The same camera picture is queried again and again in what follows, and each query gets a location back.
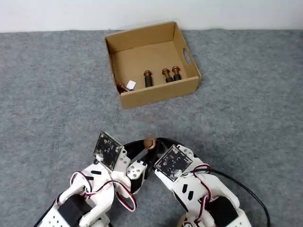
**gray carpet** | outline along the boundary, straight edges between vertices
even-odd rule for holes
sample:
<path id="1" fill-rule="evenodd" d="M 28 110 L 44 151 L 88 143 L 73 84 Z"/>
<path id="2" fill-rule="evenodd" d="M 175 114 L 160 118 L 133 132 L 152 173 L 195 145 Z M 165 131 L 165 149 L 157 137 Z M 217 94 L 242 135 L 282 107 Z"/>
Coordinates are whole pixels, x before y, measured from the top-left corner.
<path id="1" fill-rule="evenodd" d="M 247 185 L 273 226 L 303 222 L 303 31 L 184 31 L 205 79 L 188 96 L 123 110 L 104 37 L 111 31 L 0 34 L 1 226 L 32 226 L 92 160 L 100 130 L 122 143 L 170 137 Z M 261 207 L 238 195 L 253 226 Z M 183 213 L 152 176 L 115 227 L 173 227 Z"/>

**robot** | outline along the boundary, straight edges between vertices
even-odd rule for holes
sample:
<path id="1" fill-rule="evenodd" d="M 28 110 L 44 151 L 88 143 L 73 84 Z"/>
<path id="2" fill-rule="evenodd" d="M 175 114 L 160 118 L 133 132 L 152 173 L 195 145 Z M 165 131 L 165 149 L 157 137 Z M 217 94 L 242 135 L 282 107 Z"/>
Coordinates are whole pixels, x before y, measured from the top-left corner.
<path id="1" fill-rule="evenodd" d="M 183 227 L 251 227 L 238 198 L 209 173 L 208 164 L 177 141 L 146 138 L 122 145 L 102 131 L 93 155 L 93 163 L 71 176 L 70 187 L 34 227 L 112 227 L 106 212 L 114 198 L 135 211 L 134 194 L 152 172 L 185 209 Z"/>

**white wall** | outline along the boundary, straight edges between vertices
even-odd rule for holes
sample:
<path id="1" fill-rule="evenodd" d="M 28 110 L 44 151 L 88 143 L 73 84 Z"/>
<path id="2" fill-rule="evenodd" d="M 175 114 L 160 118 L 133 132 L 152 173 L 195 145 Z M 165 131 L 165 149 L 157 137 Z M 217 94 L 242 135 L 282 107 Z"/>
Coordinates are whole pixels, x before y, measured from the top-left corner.
<path id="1" fill-rule="evenodd" d="M 128 29 L 302 29 L 303 0 L 0 0 L 0 32 Z"/>

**copper bolt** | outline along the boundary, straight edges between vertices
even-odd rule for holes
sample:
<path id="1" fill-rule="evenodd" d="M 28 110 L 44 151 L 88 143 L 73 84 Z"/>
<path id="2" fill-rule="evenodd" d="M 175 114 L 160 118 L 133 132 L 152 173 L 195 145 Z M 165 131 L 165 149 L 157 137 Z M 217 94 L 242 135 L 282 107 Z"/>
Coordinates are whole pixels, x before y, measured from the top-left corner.
<path id="1" fill-rule="evenodd" d="M 150 72 L 149 70 L 146 70 L 143 75 L 146 76 L 150 76 L 152 74 L 152 72 Z"/>
<path id="2" fill-rule="evenodd" d="M 144 139 L 143 144 L 146 149 L 151 150 L 156 146 L 156 139 L 154 137 L 147 137 Z"/>
<path id="3" fill-rule="evenodd" d="M 172 72 L 174 72 L 174 73 L 175 73 L 175 75 L 176 75 L 176 74 L 178 74 L 178 73 L 179 73 L 180 68 L 179 68 L 177 65 L 175 65 L 174 67 L 172 67 L 171 71 L 172 71 Z"/>
<path id="4" fill-rule="evenodd" d="M 131 91 L 130 89 L 128 89 L 127 87 L 125 87 L 125 85 L 123 83 L 119 83 L 118 87 L 122 88 L 124 91 Z"/>
<path id="5" fill-rule="evenodd" d="M 166 78 L 170 77 L 170 76 L 169 76 L 169 69 L 167 69 L 167 68 L 162 69 L 162 74 L 163 74 Z"/>

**black cable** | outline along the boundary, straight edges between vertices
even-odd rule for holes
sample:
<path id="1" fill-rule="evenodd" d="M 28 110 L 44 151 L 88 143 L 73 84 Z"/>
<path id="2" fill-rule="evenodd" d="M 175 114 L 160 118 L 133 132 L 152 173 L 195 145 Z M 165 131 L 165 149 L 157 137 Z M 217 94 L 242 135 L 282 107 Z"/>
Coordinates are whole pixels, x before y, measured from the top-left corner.
<path id="1" fill-rule="evenodd" d="M 187 173 L 184 173 L 185 175 L 188 174 L 188 173 L 197 173 L 197 172 L 200 172 L 200 171 L 208 171 L 208 172 L 213 172 L 213 173 L 216 173 L 216 174 L 219 174 L 221 176 L 224 176 L 226 177 L 227 179 L 235 182 L 237 185 L 239 185 L 240 187 L 242 187 L 243 189 L 245 189 L 249 194 L 251 194 L 252 197 L 255 198 L 255 200 L 257 200 L 257 202 L 261 205 L 261 207 L 263 208 L 264 212 L 265 212 L 265 215 L 266 215 L 266 219 L 267 219 L 267 227 L 270 227 L 270 216 L 269 216 L 269 212 L 265 206 L 265 204 L 261 201 L 261 199 L 258 198 L 258 196 L 255 195 L 255 193 L 253 193 L 248 187 L 246 187 L 244 184 L 242 184 L 241 182 L 237 181 L 236 179 L 232 178 L 231 176 L 219 171 L 219 170 L 216 170 L 216 169 L 210 169 L 210 168 L 204 168 L 204 169 L 195 169 L 193 171 L 189 171 Z"/>
<path id="2" fill-rule="evenodd" d="M 44 214 L 39 218 L 39 220 L 36 222 L 36 224 L 34 224 L 33 227 L 38 227 L 38 225 L 40 224 L 40 222 L 43 220 L 43 218 L 47 215 L 47 213 L 49 212 L 49 210 L 53 207 L 53 204 L 56 202 L 56 199 L 53 201 L 53 203 L 51 204 L 51 206 L 46 210 L 46 212 L 44 212 Z"/>

